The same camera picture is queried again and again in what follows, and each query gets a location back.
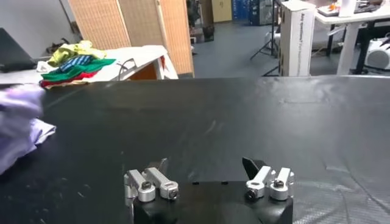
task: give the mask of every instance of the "bolt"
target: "bolt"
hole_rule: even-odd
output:
[[[251,190],[247,191],[246,194],[245,194],[245,196],[246,196],[246,198],[247,198],[248,200],[250,200],[250,201],[256,200],[256,199],[257,199],[256,190],[251,189]]]
[[[141,189],[146,190],[152,187],[152,183],[149,181],[145,181],[141,184]]]
[[[283,187],[285,184],[283,183],[283,181],[281,181],[281,180],[275,180],[275,182],[274,182],[274,187],[276,187],[276,188],[281,188],[281,187]]]
[[[169,199],[175,200],[177,198],[177,191],[173,190],[169,192]]]

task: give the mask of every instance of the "orange object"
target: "orange object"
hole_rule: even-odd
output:
[[[329,9],[331,11],[335,10],[336,9],[336,4],[335,3],[330,4]]]

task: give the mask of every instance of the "white wall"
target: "white wall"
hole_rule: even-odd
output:
[[[33,58],[62,37],[75,40],[59,0],[0,0],[0,27]]]

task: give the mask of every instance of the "cardboard box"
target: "cardboard box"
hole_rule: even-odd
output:
[[[282,3],[279,63],[281,76],[308,76],[316,6],[292,0]]]

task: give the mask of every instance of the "white desk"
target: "white desk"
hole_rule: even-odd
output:
[[[390,18],[390,7],[382,7],[374,12],[357,13],[351,17],[326,17],[318,12],[316,13],[316,19],[322,24],[347,24],[346,37],[344,45],[342,46],[339,65],[337,67],[337,75],[349,74],[349,69],[352,67],[353,51],[355,49],[360,25],[364,22],[386,18]]]
[[[161,57],[165,59],[164,67]],[[154,64],[158,79],[178,79],[168,52],[163,46],[147,45],[111,49],[107,50],[106,58],[114,58],[116,61],[111,65],[104,66],[94,77],[84,78],[81,82],[126,80],[151,63]],[[121,65],[128,59],[131,60],[124,65],[127,70],[123,69],[119,75]],[[0,84],[39,83],[42,80],[41,74],[36,70],[0,73]]]

